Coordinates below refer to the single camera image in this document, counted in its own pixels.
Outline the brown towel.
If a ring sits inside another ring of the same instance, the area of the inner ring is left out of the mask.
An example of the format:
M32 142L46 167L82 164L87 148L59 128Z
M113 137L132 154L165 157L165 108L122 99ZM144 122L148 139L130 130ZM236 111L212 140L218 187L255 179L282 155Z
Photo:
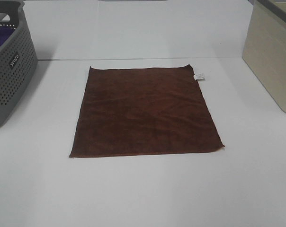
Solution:
M191 65L90 68L70 157L210 153L221 148Z

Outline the beige storage box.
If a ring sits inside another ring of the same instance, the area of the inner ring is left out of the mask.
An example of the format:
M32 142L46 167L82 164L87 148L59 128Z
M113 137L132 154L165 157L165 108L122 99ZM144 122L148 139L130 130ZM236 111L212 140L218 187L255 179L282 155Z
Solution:
M242 58L286 113L286 0L256 0Z

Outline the grey perforated laundry basket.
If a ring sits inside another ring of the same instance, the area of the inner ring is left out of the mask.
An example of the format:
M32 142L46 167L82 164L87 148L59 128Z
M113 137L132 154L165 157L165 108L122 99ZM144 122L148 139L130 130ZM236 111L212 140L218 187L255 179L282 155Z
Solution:
M7 14L10 18L9 21L0 21L0 30L12 30L0 46L0 126L17 106L37 67L24 4L22 0L0 0L0 14Z

